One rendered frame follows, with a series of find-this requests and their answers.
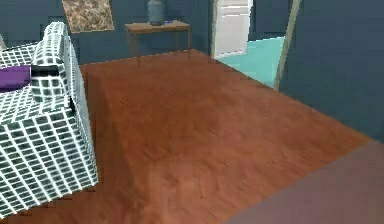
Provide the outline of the brown speckled framed picture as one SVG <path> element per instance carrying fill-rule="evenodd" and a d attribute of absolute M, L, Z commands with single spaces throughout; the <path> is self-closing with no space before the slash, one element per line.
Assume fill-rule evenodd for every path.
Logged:
<path fill-rule="evenodd" d="M 72 33 L 114 29 L 110 0 L 62 0 Z"/>

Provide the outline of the brown wooden side table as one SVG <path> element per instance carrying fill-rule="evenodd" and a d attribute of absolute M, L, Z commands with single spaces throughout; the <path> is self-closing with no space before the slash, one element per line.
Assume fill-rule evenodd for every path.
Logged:
<path fill-rule="evenodd" d="M 139 44 L 137 36 L 140 34 L 151 34 L 161 32 L 173 32 L 175 34 L 175 49 L 178 49 L 178 32 L 187 32 L 187 55 L 190 55 L 190 43 L 191 43 L 191 25 L 179 20 L 173 20 L 171 24 L 163 24 L 160 26 L 151 25 L 146 23 L 130 23 L 125 24 L 125 31 L 127 36 L 127 42 L 130 46 L 130 55 L 135 55 L 138 65 L 141 65 L 141 54 L 139 51 Z"/>

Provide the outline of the black remote control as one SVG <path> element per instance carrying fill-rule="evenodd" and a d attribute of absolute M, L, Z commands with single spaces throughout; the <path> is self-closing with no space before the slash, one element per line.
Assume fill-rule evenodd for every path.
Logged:
<path fill-rule="evenodd" d="M 48 77 L 48 76 L 58 76 L 58 66 L 57 65 L 49 65 L 49 66 L 39 66 L 32 65 L 31 66 L 31 76 L 32 77 Z"/>

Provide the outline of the white checked sofa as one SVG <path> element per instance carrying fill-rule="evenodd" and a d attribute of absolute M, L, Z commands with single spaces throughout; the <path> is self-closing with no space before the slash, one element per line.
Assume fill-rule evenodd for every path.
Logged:
<path fill-rule="evenodd" d="M 0 50 L 0 69 L 57 65 L 0 92 L 0 220 L 95 186 L 97 165 L 83 77 L 67 26 L 52 22 L 43 38 Z"/>

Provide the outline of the white room door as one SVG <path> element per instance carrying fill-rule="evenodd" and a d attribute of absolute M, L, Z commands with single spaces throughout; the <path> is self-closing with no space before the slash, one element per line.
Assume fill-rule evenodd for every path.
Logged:
<path fill-rule="evenodd" d="M 214 17 L 215 59 L 246 53 L 253 0 L 217 0 Z"/>

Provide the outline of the grey blue vase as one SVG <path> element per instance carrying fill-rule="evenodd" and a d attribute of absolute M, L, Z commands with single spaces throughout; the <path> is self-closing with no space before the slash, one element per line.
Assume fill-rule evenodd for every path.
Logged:
<path fill-rule="evenodd" d="M 160 26 L 165 20 L 165 6 L 163 0 L 149 0 L 148 21 L 151 25 Z"/>

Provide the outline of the purple cushion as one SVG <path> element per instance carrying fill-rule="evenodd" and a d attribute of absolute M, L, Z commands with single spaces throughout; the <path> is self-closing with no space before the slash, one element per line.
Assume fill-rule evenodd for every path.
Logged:
<path fill-rule="evenodd" d="M 0 92 L 21 89 L 30 83 L 30 79 L 31 67 L 29 65 L 0 69 Z"/>

